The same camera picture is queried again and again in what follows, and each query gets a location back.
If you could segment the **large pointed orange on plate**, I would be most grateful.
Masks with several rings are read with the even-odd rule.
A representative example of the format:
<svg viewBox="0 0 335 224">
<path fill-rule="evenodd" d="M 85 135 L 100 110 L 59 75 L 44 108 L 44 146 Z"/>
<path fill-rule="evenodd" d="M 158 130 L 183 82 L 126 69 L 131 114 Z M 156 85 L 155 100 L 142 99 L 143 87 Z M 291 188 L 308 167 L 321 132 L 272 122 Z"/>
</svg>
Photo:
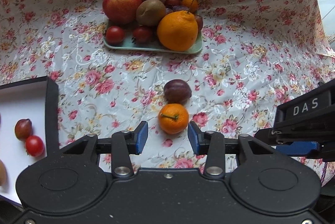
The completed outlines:
<svg viewBox="0 0 335 224">
<path fill-rule="evenodd" d="M 167 14 L 157 26 L 157 37 L 169 50 L 175 52 L 188 50 L 198 37 L 195 15 L 184 10 Z"/>
</svg>

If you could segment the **dark plum on plate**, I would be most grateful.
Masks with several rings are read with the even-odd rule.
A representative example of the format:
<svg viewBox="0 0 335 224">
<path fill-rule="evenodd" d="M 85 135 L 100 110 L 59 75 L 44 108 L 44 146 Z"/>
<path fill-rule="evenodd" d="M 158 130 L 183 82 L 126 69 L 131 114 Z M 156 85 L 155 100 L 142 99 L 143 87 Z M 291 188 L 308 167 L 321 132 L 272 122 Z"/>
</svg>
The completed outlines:
<svg viewBox="0 0 335 224">
<path fill-rule="evenodd" d="M 172 13 L 172 12 L 177 12 L 177 11 L 186 11 L 188 12 L 188 7 L 178 5 L 178 6 L 172 6 L 172 7 L 166 7 L 166 13 Z"/>
</svg>

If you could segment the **back cherry tomato on plate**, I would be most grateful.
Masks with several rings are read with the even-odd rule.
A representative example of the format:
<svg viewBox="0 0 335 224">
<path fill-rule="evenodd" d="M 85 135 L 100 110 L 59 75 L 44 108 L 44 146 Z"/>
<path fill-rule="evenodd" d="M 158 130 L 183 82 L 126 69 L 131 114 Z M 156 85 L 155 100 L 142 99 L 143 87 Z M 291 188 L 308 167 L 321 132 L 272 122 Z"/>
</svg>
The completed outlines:
<svg viewBox="0 0 335 224">
<path fill-rule="evenodd" d="M 174 7 L 174 6 L 179 6 L 181 4 L 180 0 L 166 0 L 165 5 L 167 7 Z"/>
</svg>

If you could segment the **red apple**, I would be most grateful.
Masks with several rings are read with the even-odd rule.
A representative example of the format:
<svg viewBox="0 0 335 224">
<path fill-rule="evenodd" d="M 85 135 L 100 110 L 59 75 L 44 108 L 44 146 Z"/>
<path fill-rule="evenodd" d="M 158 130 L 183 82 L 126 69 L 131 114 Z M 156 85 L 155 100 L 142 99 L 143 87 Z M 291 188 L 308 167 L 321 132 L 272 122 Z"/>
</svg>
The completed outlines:
<svg viewBox="0 0 335 224">
<path fill-rule="evenodd" d="M 102 8 L 112 23 L 125 25 L 136 19 L 141 3 L 142 0 L 103 0 Z"/>
</svg>

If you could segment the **floral tablecloth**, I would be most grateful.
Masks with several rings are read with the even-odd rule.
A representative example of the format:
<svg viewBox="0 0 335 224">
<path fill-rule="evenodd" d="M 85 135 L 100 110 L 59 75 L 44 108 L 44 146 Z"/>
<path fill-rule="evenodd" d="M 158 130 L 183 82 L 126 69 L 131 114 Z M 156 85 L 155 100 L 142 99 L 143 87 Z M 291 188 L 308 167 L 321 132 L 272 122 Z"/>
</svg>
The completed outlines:
<svg viewBox="0 0 335 224">
<path fill-rule="evenodd" d="M 157 124 L 169 80 L 191 87 L 186 108 L 200 128 L 236 138 L 271 127 L 277 106 L 334 78 L 317 0 L 198 0 L 204 45 L 191 56 L 106 49 L 102 1 L 1 0 L 1 83 L 58 84 L 61 146 L 146 120 L 134 168 L 203 169 L 186 133 Z"/>
</svg>

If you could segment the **red tomato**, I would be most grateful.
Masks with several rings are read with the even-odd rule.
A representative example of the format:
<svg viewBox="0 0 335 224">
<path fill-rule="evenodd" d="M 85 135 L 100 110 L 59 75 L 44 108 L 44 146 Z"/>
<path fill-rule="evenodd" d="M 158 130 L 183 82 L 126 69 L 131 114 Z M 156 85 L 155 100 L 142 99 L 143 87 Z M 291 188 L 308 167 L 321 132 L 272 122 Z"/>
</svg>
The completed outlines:
<svg viewBox="0 0 335 224">
<path fill-rule="evenodd" d="M 44 143 L 38 136 L 31 135 L 25 141 L 27 153 L 32 157 L 39 157 L 44 153 Z"/>
</svg>

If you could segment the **left cherry tomato on plate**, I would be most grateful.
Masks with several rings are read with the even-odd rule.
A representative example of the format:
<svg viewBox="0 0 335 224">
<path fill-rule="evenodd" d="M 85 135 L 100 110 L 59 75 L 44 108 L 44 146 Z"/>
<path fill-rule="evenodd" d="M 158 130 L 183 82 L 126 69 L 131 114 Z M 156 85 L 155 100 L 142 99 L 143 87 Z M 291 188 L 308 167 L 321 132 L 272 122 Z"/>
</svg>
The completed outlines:
<svg viewBox="0 0 335 224">
<path fill-rule="evenodd" d="M 110 26 L 106 31 L 106 42 L 109 45 L 120 44 L 125 38 L 125 31 L 118 26 Z"/>
</svg>

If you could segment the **small mandarin on plate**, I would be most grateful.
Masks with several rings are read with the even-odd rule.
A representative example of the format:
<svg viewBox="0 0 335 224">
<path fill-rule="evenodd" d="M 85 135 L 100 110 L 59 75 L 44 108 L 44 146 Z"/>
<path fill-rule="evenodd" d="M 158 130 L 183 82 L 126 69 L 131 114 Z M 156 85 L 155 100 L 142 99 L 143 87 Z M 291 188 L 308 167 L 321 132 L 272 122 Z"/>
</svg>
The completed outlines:
<svg viewBox="0 0 335 224">
<path fill-rule="evenodd" d="M 199 8 L 197 0 L 182 0 L 181 5 L 187 7 L 188 11 L 191 13 L 196 12 Z"/>
</svg>

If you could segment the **dark plum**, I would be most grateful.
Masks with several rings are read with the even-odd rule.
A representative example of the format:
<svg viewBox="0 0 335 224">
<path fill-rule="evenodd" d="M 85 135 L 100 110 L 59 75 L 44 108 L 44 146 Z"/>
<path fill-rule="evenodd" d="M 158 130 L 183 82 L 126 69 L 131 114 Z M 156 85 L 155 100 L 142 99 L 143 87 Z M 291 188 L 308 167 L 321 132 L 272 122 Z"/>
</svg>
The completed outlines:
<svg viewBox="0 0 335 224">
<path fill-rule="evenodd" d="M 18 140 L 24 141 L 29 136 L 32 135 L 33 129 L 32 129 L 32 122 L 30 119 L 20 119 L 15 124 L 14 133 Z"/>
<path fill-rule="evenodd" d="M 164 97 L 168 103 L 184 104 L 191 96 L 190 86 L 181 79 L 173 79 L 164 85 Z"/>
<path fill-rule="evenodd" d="M 166 13 L 172 13 L 172 12 L 177 12 L 177 11 L 186 11 L 188 12 L 188 7 L 178 5 L 178 6 L 172 6 L 172 7 L 166 7 Z"/>
</svg>

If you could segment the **light green plate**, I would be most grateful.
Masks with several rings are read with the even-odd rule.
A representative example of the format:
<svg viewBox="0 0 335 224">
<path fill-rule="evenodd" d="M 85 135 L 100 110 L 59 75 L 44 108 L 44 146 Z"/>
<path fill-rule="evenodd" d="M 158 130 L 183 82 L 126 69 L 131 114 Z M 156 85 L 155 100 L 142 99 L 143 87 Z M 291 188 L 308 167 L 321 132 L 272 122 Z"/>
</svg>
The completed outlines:
<svg viewBox="0 0 335 224">
<path fill-rule="evenodd" d="M 127 25 L 121 26 L 121 28 L 125 31 L 124 40 L 117 45 L 110 45 L 106 37 L 104 36 L 104 45 L 108 49 L 113 50 L 133 50 L 133 51 L 147 51 L 147 52 L 163 52 L 163 53 L 178 53 L 178 54 L 197 54 L 203 49 L 203 38 L 201 32 L 198 33 L 198 37 L 188 50 L 180 52 L 170 50 L 164 47 L 157 38 L 156 31 L 153 30 L 152 38 L 149 42 L 141 43 L 137 42 L 135 38 L 132 36 L 133 29 L 137 28 L 139 25 L 136 22 L 132 22 Z"/>
</svg>

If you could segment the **front kiwi on plate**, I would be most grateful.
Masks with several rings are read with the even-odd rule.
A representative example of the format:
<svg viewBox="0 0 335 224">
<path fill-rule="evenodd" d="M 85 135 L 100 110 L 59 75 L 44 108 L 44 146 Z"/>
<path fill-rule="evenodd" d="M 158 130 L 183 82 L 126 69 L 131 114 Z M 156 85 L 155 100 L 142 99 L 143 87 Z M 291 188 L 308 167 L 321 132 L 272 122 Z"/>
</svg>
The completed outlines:
<svg viewBox="0 0 335 224">
<path fill-rule="evenodd" d="M 136 10 L 137 23 L 156 26 L 166 16 L 166 7 L 160 0 L 146 0 Z"/>
</svg>

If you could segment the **middle cherry tomato on plate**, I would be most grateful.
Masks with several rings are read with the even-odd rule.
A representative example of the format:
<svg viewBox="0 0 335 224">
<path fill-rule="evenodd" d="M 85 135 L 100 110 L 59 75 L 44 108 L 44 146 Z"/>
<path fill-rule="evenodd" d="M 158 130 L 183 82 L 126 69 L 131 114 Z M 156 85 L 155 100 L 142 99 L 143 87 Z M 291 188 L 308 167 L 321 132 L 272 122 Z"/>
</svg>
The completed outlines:
<svg viewBox="0 0 335 224">
<path fill-rule="evenodd" d="M 136 42 L 146 43 L 151 40 L 153 32 L 149 27 L 139 26 L 133 30 L 132 34 Z"/>
</svg>

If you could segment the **cherry tomato on plate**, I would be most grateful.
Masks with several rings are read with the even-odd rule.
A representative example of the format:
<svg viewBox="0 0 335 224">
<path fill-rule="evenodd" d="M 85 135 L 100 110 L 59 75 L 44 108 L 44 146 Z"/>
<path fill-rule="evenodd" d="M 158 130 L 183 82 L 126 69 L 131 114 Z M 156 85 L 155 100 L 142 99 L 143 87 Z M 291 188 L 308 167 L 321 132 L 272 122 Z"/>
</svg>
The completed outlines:
<svg viewBox="0 0 335 224">
<path fill-rule="evenodd" d="M 167 7 L 174 7 L 174 6 L 179 6 L 181 4 L 180 0 L 166 0 L 165 5 Z"/>
<path fill-rule="evenodd" d="M 106 31 L 106 42 L 109 45 L 120 44 L 125 38 L 125 31 L 118 26 L 110 26 Z"/>
<path fill-rule="evenodd" d="M 139 26 L 133 30 L 132 34 L 136 42 L 146 43 L 151 40 L 153 32 L 149 27 Z"/>
</svg>

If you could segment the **mandarin with stem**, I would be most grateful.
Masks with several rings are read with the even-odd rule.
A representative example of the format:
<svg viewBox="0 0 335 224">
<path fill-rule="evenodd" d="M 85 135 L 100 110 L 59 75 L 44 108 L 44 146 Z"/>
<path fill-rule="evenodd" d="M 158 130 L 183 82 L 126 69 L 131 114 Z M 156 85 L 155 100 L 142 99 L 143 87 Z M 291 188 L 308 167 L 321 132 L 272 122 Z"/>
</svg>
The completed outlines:
<svg viewBox="0 0 335 224">
<path fill-rule="evenodd" d="M 189 114 L 181 104 L 167 104 L 158 113 L 160 128 L 169 135 L 179 134 L 187 128 Z"/>
</svg>

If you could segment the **brown kiwi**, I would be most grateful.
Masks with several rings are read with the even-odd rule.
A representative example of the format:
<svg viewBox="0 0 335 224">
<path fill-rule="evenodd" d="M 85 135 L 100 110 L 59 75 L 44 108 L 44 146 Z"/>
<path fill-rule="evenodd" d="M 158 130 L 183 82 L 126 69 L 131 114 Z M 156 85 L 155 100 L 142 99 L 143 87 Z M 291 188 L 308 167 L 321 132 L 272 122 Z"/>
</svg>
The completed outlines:
<svg viewBox="0 0 335 224">
<path fill-rule="evenodd" d="M 7 172 L 3 161 L 0 161 L 0 186 L 6 184 L 7 181 Z"/>
</svg>

